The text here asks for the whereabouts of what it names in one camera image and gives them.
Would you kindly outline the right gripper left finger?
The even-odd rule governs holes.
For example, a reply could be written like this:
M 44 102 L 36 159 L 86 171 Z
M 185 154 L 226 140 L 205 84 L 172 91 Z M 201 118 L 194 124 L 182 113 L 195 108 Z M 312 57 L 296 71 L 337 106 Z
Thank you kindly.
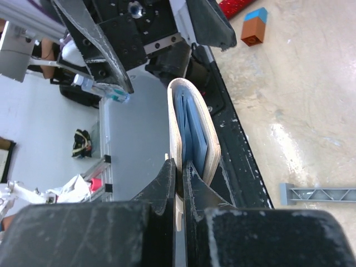
M 176 165 L 130 201 L 31 205 L 4 233 L 2 266 L 174 266 Z

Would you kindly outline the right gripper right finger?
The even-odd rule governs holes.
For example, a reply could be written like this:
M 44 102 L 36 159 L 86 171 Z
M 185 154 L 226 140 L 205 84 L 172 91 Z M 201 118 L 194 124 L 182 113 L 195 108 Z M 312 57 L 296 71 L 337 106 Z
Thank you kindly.
M 328 212 L 238 209 L 182 170 L 187 266 L 354 266 L 342 227 Z

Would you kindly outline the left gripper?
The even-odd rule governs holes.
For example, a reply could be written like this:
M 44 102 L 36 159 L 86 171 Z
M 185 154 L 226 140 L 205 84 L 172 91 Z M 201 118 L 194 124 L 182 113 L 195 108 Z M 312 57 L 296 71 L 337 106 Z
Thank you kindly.
M 134 89 L 126 71 L 185 72 L 190 46 L 177 29 L 169 1 L 53 1 L 58 15 L 100 86 Z M 222 51 L 236 34 L 213 0 L 186 1 L 198 44 Z

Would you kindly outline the beige card holder wallet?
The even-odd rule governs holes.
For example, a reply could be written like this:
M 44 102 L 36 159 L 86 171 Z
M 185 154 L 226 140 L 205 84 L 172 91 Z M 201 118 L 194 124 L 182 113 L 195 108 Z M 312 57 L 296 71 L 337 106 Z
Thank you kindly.
M 178 185 L 175 195 L 176 230 L 184 214 L 183 165 L 192 161 L 201 179 L 211 184 L 220 161 L 221 148 L 208 107 L 195 85 L 185 78 L 173 79 L 167 87 L 169 158 L 174 159 Z

